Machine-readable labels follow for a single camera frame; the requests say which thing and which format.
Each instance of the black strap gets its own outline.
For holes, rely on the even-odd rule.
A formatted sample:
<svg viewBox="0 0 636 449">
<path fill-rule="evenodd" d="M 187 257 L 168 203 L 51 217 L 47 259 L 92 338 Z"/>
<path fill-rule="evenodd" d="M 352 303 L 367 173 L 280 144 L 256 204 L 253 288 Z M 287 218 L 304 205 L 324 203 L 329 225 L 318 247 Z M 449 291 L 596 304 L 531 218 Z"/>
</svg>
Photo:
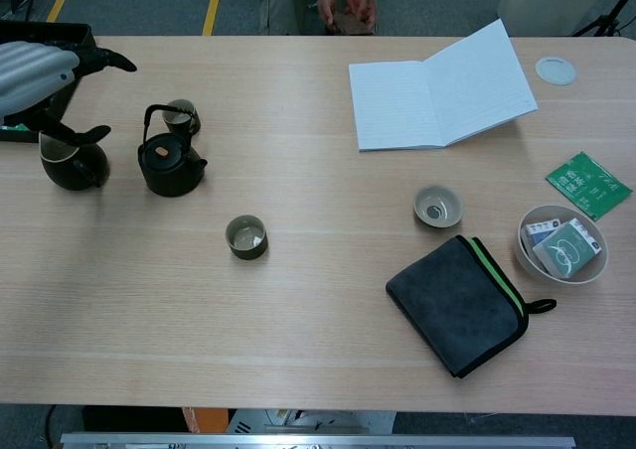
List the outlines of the black strap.
<svg viewBox="0 0 636 449">
<path fill-rule="evenodd" d="M 532 303 L 526 304 L 526 310 L 528 313 L 532 315 L 537 315 L 539 313 L 549 312 L 551 309 L 557 306 L 557 300 L 553 298 L 545 298 L 543 300 L 536 300 Z"/>
</svg>

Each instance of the black kettle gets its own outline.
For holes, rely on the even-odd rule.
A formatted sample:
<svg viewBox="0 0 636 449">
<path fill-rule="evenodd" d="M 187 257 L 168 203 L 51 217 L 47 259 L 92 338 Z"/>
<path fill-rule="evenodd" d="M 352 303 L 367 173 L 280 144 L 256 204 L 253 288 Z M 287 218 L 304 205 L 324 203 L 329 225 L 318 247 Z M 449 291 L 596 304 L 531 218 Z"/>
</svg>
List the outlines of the black kettle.
<svg viewBox="0 0 636 449">
<path fill-rule="evenodd" d="M 193 115 L 175 106 L 148 106 L 143 120 L 143 142 L 137 149 L 139 167 L 153 193 L 169 198 L 183 196 L 199 185 L 208 161 L 191 146 L 192 136 L 162 133 L 147 139 L 150 118 L 157 110 Z"/>
</svg>

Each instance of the khaki pants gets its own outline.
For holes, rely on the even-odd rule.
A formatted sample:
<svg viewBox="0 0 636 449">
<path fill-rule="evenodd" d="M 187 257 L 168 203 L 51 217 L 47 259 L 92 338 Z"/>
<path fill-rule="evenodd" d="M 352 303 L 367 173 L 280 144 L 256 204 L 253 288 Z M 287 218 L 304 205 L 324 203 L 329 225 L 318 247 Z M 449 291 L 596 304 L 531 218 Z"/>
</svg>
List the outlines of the khaki pants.
<svg viewBox="0 0 636 449">
<path fill-rule="evenodd" d="M 346 0 L 338 2 L 338 10 L 344 11 Z M 302 35 L 305 12 L 310 3 L 311 0 L 260 0 L 260 34 Z"/>
</svg>

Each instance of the wooden table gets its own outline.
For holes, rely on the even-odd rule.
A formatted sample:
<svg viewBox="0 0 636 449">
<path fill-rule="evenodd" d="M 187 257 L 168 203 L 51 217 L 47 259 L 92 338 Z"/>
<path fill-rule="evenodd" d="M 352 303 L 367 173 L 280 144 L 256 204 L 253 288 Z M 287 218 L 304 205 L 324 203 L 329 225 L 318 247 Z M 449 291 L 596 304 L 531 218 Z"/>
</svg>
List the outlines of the wooden table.
<svg viewBox="0 0 636 449">
<path fill-rule="evenodd" d="M 65 122 L 112 126 L 105 188 L 66 192 L 35 145 L 0 145 L 0 399 L 636 415 L 634 198 L 599 222 L 610 261 L 597 283 L 537 283 L 512 250 L 527 209 L 568 204 L 544 177 L 580 150 L 636 187 L 636 43 L 515 40 L 540 111 L 442 150 L 359 153 L 347 65 L 452 41 L 101 39 L 140 70 L 86 78 Z M 551 55 L 575 64 L 575 84 L 536 77 Z M 136 150 L 145 107 L 178 97 L 197 104 L 194 145 L 212 165 L 166 199 L 146 189 Z M 460 226 L 414 220 L 430 183 L 463 197 Z M 252 262 L 224 239 L 242 213 L 269 232 Z M 459 232 L 479 235 L 528 300 L 558 300 L 464 380 L 385 292 Z"/>
</svg>

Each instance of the green tea packet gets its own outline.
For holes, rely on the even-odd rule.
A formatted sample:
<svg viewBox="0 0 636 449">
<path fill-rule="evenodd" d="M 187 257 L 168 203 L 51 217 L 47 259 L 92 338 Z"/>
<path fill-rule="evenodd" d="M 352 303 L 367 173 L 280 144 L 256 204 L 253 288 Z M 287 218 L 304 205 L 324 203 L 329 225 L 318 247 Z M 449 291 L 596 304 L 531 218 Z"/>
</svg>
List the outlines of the green tea packet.
<svg viewBox="0 0 636 449">
<path fill-rule="evenodd" d="M 600 253 L 594 237 L 578 219 L 560 225 L 533 247 L 533 253 L 548 273 L 556 278 L 570 278 Z"/>
<path fill-rule="evenodd" d="M 631 189 L 583 152 L 549 173 L 546 179 L 593 221 L 632 194 Z"/>
</svg>

